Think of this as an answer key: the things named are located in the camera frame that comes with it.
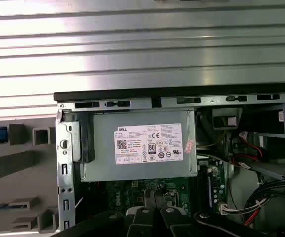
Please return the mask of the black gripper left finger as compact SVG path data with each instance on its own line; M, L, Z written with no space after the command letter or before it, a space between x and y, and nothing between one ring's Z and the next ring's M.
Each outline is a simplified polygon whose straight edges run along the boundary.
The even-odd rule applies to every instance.
M56 234L57 237L151 237L156 211L155 193L144 192L144 205L131 207L126 215L105 211Z

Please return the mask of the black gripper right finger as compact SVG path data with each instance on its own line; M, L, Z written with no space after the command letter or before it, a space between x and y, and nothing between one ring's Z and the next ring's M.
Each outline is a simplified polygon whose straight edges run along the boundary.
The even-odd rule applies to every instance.
M221 215L199 211L192 217L181 209L168 206L165 191L157 191L157 206L166 228L173 237L265 237L266 234L250 229Z

